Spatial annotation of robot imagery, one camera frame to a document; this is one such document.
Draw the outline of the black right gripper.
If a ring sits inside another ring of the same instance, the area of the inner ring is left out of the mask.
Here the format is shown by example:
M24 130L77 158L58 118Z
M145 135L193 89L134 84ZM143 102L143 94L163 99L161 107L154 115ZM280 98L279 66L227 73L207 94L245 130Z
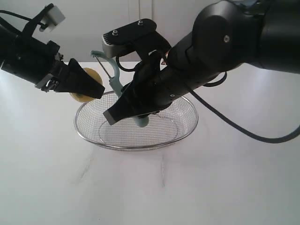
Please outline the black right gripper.
M111 85L117 101L103 112L110 125L132 118L136 125L146 126L148 116L168 108L173 101L195 87L195 67L179 67L172 59L156 50L134 73L130 90Z

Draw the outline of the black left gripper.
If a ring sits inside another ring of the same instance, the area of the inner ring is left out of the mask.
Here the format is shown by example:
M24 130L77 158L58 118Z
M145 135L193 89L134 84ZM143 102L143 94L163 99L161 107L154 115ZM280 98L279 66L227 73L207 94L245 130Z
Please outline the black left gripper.
M34 38L0 36L0 69L22 78L42 91L78 93L101 98L105 87L90 77L78 61L71 58L68 66L62 61L60 46L53 41Z

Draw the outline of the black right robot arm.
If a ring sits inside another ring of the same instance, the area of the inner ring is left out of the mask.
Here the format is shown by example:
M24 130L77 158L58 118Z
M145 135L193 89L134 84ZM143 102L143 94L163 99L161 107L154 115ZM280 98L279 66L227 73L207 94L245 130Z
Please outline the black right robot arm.
M171 46L153 20L142 19L104 35L113 55L136 52L141 62L117 102L104 112L113 125L149 115L247 63L299 73L300 3L297 0L221 0L205 7L192 30Z

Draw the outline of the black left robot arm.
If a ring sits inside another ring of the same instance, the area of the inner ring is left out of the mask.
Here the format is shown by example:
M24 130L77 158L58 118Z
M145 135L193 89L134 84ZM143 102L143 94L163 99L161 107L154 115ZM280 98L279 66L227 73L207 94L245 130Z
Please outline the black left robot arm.
M100 99L104 86L71 58L68 64L53 41L43 43L0 28L0 68L41 91L69 92Z

